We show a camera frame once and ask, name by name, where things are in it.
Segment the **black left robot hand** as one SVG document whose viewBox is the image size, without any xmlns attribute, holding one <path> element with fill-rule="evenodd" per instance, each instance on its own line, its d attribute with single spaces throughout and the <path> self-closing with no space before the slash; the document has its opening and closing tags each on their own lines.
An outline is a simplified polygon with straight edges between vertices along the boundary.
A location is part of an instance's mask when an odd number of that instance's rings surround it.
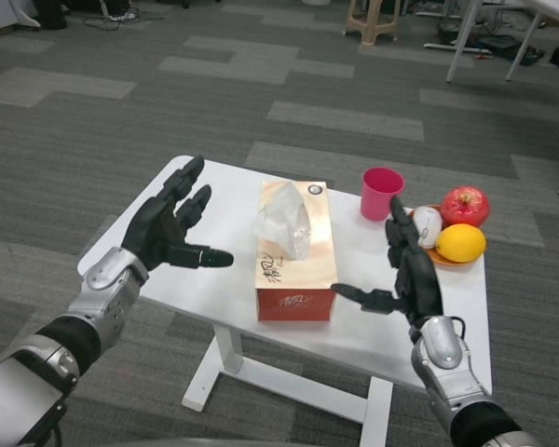
<svg viewBox="0 0 559 447">
<path fill-rule="evenodd" d="M 196 156 L 174 171 L 131 219 L 121 247 L 136 255 L 147 270 L 161 264 L 194 269 L 233 264 L 234 256 L 227 251 L 185 241 L 188 230 L 200 221 L 211 199 L 207 184 L 189 195 L 204 165 L 204 158 Z"/>
</svg>

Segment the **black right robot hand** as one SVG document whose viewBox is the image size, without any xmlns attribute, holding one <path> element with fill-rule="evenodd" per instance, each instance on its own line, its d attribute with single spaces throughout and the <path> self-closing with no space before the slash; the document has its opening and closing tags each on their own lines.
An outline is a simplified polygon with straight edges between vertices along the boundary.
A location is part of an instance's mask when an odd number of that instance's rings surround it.
<svg viewBox="0 0 559 447">
<path fill-rule="evenodd" d="M 331 290 L 361 305 L 364 312 L 389 315 L 403 313 L 408 323 L 421 327 L 430 317 L 443 314 L 443 301 L 434 264 L 418 245 L 419 233 L 401 201 L 389 201 L 391 217 L 386 221 L 390 265 L 397 270 L 395 292 L 374 289 L 363 291 L 354 286 L 335 283 Z"/>
</svg>

